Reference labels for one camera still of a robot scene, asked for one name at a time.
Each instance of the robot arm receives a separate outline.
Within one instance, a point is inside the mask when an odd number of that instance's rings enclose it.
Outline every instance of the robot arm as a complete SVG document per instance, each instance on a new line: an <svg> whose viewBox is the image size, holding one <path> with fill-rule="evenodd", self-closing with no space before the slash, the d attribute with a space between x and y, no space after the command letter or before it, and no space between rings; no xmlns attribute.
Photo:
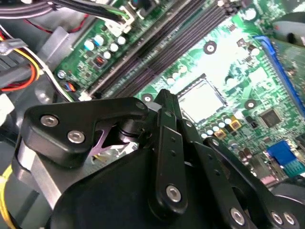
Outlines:
<svg viewBox="0 0 305 229"><path fill-rule="evenodd" d="M96 171L86 163L128 142L139 149ZM148 105L30 108L12 166L53 208L51 229L305 228L305 206L274 196L217 138L202 142L167 90Z"/></svg>

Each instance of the orange wire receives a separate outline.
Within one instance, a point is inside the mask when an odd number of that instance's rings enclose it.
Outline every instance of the orange wire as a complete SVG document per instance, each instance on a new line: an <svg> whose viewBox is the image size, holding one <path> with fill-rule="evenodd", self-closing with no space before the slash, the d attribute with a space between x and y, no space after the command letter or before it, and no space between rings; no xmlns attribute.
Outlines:
<svg viewBox="0 0 305 229"><path fill-rule="evenodd" d="M12 92L12 91L17 91L17 90L20 90L20 89L23 89L23 88L26 88L27 86L29 86L36 78L36 72L35 72L35 68L33 65L30 65L30 69L32 71L32 74L30 76L30 79L25 83L25 84L22 84L18 87L13 87L13 88L3 88L3 89L0 89L1 91L3 92Z"/></svg>

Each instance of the blue pcie slot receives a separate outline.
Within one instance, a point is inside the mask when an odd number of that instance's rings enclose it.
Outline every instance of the blue pcie slot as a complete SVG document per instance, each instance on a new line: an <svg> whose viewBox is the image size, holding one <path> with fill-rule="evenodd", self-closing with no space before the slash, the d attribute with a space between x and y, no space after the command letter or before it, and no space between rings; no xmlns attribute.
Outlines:
<svg viewBox="0 0 305 229"><path fill-rule="evenodd" d="M281 63L279 62L276 51L274 47L271 44L270 39L267 36L254 36L254 39L259 41L261 45L264 48L264 51L269 57L269 60L271 61L273 67L275 68L276 72L278 73L278 76L282 83L284 84L284 87L288 91L288 94L290 95L291 99L293 100L295 106L297 107L298 111L301 113L303 117L305 117L305 107L302 103L302 100L297 95L296 90L294 89L292 83L289 80L289 77L285 73Z"/></svg>

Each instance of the motherboard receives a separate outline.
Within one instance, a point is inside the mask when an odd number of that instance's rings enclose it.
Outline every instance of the motherboard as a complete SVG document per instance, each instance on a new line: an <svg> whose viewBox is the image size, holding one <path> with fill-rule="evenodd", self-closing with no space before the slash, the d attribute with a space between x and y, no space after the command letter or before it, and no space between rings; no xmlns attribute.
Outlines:
<svg viewBox="0 0 305 229"><path fill-rule="evenodd" d="M302 1L118 0L55 73L76 100L178 95L202 139L224 141L271 186L305 172L305 47L275 38Z"/></svg>

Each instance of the expansion slot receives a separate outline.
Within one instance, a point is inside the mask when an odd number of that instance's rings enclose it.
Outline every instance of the expansion slot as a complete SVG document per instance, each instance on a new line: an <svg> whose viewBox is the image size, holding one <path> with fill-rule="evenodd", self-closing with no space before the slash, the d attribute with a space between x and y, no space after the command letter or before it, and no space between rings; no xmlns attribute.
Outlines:
<svg viewBox="0 0 305 229"><path fill-rule="evenodd" d="M109 73L106 73L89 89L89 95L104 92L129 71L142 63L142 58L162 42L177 27L189 19L201 6L203 0L178 0L142 37L130 47Z"/></svg>
<svg viewBox="0 0 305 229"><path fill-rule="evenodd" d="M226 15L223 9L218 7L216 3L212 4L189 27L181 31L177 38L167 44L145 67L137 71L123 89L114 94L113 97L136 95L225 19Z"/></svg>
<svg viewBox="0 0 305 229"><path fill-rule="evenodd" d="M283 69L281 63L279 62L276 56L276 51L272 46L270 39L266 36L255 36L254 38L262 44L264 51L267 53L270 62L272 63L273 67L278 73L278 76L281 82L283 83L284 87L288 91L288 94L290 95L292 101L294 102L300 114L303 117L305 117L305 107L303 106L300 97L298 96L296 90L294 89L292 83L290 82L288 75Z"/></svg>

